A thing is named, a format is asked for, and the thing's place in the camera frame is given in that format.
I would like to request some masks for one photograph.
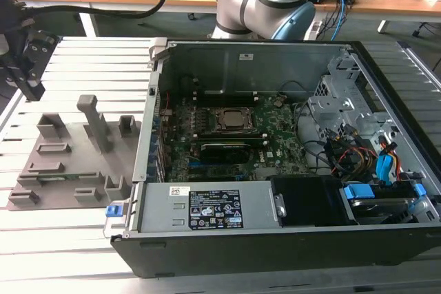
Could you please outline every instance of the label sticker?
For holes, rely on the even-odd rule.
[[[239,190],[191,191],[188,199],[191,230],[243,228]]]
[[[239,60],[245,60],[245,61],[252,61],[254,58],[254,54],[252,53],[240,53],[239,54]]]
[[[171,196],[188,196],[190,186],[170,186]]]

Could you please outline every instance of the blue drive bracket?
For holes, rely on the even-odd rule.
[[[390,155],[379,155],[377,159],[376,173],[379,180],[382,180],[386,186],[391,186],[389,172],[392,170],[393,158]]]
[[[369,184],[349,184],[344,188],[348,200],[352,199],[372,199],[375,198],[371,185]]]
[[[424,188],[424,186],[422,186],[422,184],[418,183],[415,184],[415,186],[413,187],[413,189],[415,189],[416,193],[418,194],[418,196],[425,196],[426,195],[426,189]]]
[[[111,204],[105,208],[106,217],[123,217],[123,206],[119,204]]]

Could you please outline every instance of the motherboard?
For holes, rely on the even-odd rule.
[[[164,109],[165,181],[266,180],[309,172],[292,107],[283,96],[254,95],[235,101],[183,98]]]

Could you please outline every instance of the metal table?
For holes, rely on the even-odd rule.
[[[133,276],[109,240],[103,237],[104,209],[5,210],[10,190],[39,135],[35,125],[42,112],[59,112],[65,123],[84,122],[76,101],[80,94],[87,93],[96,94],[98,110],[108,120],[117,120],[121,114],[142,119],[150,77],[149,41],[64,38],[43,75],[46,93],[41,101],[27,102],[17,92],[0,116],[2,293],[8,289],[24,293],[35,288],[44,288],[46,293],[109,291],[113,294],[353,293],[372,288],[390,290],[388,293],[410,293],[416,288],[420,293],[434,293],[437,288],[440,290],[441,249],[426,252],[400,266],[144,280]]]

